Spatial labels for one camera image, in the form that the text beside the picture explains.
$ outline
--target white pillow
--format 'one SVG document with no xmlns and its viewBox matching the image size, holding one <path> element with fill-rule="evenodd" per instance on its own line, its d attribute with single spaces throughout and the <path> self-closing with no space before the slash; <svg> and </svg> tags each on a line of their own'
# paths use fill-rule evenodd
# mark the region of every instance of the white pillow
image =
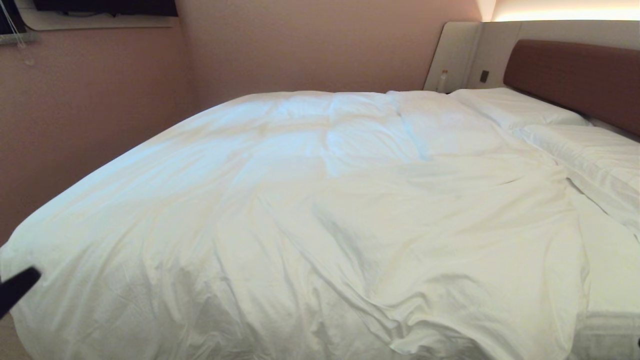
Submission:
<svg viewBox="0 0 640 360">
<path fill-rule="evenodd" d="M 531 125 L 514 135 L 553 155 L 585 195 L 640 234 L 640 143 L 595 126 Z"/>
<path fill-rule="evenodd" d="M 611 131 L 612 133 L 616 133 L 618 135 L 622 135 L 625 138 L 629 138 L 635 142 L 640 142 L 640 136 L 631 133 L 630 131 L 624 130 L 624 129 L 620 129 L 619 127 L 613 126 L 611 124 L 608 124 L 604 121 L 595 119 L 593 117 L 590 117 L 589 122 L 591 123 L 591 125 L 593 126 L 597 126 L 597 127 L 602 127 L 603 129 L 607 129 L 609 131 Z"/>
<path fill-rule="evenodd" d="M 590 125 L 577 113 L 508 88 L 463 89 L 453 92 L 451 96 L 506 130 L 535 124 Z"/>
</svg>

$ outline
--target black object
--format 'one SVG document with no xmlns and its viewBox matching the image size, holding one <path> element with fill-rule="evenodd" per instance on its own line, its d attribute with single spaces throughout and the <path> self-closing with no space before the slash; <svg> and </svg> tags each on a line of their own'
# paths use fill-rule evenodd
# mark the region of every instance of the black object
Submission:
<svg viewBox="0 0 640 360">
<path fill-rule="evenodd" d="M 40 11 L 178 16 L 175 0 L 34 0 Z"/>
<path fill-rule="evenodd" d="M 0 319 L 38 282 L 40 276 L 36 268 L 30 267 L 11 279 L 0 282 Z"/>
<path fill-rule="evenodd" d="M 486 83 L 486 80 L 489 78 L 489 72 L 487 70 L 482 71 L 482 75 L 480 75 L 480 82 Z"/>
<path fill-rule="evenodd" d="M 13 0 L 3 0 L 4 7 L 6 8 L 6 12 L 9 13 L 11 20 L 13 21 L 13 25 L 18 29 L 19 33 L 27 32 L 27 29 L 24 27 L 24 21 L 22 21 L 22 17 L 20 17 L 20 13 L 18 12 L 18 8 L 16 7 Z M 12 34 L 11 26 L 9 25 L 9 21 L 4 14 L 4 11 L 0 9 L 0 35 Z"/>
</svg>

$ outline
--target water bottle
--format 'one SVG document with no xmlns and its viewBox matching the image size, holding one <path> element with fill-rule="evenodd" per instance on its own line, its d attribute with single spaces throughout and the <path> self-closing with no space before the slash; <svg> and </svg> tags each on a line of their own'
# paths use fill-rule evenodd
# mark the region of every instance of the water bottle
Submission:
<svg viewBox="0 0 640 360">
<path fill-rule="evenodd" d="M 449 71 L 443 70 L 442 75 L 440 75 L 440 80 L 438 81 L 438 87 L 436 87 L 436 92 L 441 94 L 445 93 L 445 88 L 447 87 L 447 76 L 449 76 Z"/>
</svg>

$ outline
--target headboard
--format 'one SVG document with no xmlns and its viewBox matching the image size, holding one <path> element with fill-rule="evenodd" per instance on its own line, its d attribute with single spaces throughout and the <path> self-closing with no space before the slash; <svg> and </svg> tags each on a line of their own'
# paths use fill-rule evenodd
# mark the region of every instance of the headboard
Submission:
<svg viewBox="0 0 640 360">
<path fill-rule="evenodd" d="M 520 40 L 504 84 L 640 135 L 640 51 Z"/>
</svg>

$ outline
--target floor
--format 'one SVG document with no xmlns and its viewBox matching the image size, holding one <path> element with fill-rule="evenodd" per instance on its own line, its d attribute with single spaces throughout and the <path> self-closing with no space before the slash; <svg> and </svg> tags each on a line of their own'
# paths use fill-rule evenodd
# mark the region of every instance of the floor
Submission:
<svg viewBox="0 0 640 360">
<path fill-rule="evenodd" d="M 0 360 L 31 360 L 15 333 L 10 315 L 0 320 Z"/>
</svg>

